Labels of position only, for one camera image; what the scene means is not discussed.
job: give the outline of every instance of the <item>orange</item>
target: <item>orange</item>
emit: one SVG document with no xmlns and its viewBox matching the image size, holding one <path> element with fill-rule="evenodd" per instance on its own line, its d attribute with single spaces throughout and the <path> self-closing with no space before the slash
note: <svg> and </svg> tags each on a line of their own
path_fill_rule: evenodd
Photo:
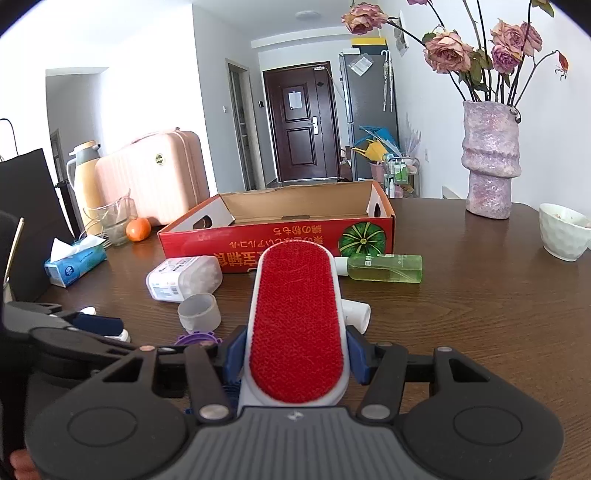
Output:
<svg viewBox="0 0 591 480">
<path fill-rule="evenodd" d="M 141 242 L 150 236 L 152 226 L 147 218 L 136 218 L 127 224 L 125 233 L 132 242 Z"/>
</svg>

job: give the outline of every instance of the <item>purple plastic lid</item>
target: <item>purple plastic lid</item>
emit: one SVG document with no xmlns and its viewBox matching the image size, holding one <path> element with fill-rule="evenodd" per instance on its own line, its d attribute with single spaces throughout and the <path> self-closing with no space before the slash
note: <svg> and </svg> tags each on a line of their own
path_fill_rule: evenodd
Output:
<svg viewBox="0 0 591 480">
<path fill-rule="evenodd" d="M 203 344 L 203 342 L 222 343 L 222 339 L 216 337 L 213 332 L 194 332 L 178 337 L 175 345 L 193 345 L 194 343 Z"/>
</svg>

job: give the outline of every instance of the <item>door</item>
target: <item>door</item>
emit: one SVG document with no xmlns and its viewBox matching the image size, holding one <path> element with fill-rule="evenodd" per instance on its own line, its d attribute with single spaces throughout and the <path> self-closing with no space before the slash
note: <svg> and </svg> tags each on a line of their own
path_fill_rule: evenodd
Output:
<svg viewBox="0 0 591 480">
<path fill-rule="evenodd" d="M 264 73 L 279 181 L 336 179 L 339 171 L 330 63 Z"/>
<path fill-rule="evenodd" d="M 232 112 L 234 114 L 234 126 L 236 139 L 238 141 L 238 152 L 242 166 L 242 178 L 246 190 L 256 190 L 255 172 L 252 164 L 251 146 L 246 125 L 246 113 L 244 108 L 245 86 L 242 84 L 242 77 L 246 70 L 228 64 L 230 73 L 230 93 L 232 96 Z"/>
</svg>

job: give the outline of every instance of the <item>green bottle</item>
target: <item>green bottle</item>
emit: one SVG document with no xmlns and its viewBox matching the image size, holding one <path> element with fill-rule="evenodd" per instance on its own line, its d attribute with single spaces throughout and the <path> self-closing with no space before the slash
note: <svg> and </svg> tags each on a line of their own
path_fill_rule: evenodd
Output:
<svg viewBox="0 0 591 480">
<path fill-rule="evenodd" d="M 352 255 L 336 257 L 336 272 L 354 280 L 421 283 L 423 258 L 420 255 Z"/>
</svg>

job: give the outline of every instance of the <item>brown table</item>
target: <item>brown table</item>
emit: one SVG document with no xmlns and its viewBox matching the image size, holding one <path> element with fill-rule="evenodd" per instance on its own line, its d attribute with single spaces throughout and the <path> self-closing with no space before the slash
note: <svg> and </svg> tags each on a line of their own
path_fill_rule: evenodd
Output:
<svg viewBox="0 0 591 480">
<path fill-rule="evenodd" d="M 591 477 L 591 253 L 569 264 L 542 247 L 538 213 L 514 205 L 510 220 L 477 217 L 460 200 L 393 201 L 396 251 L 420 254 L 420 285 L 341 278 L 343 298 L 367 302 L 370 341 L 391 340 L 411 353 L 451 345 L 560 417 L 566 448 L 554 480 Z M 152 300 L 145 277 L 164 255 L 155 236 L 111 248 L 104 262 L 45 301 L 93 305 L 125 321 L 134 343 L 169 344 L 183 333 L 176 305 Z M 254 274 L 228 274 L 216 297 L 224 337 L 246 323 Z M 364 388 L 351 383 L 343 403 L 356 408 Z M 403 409 L 426 398 L 411 385 Z"/>
</svg>

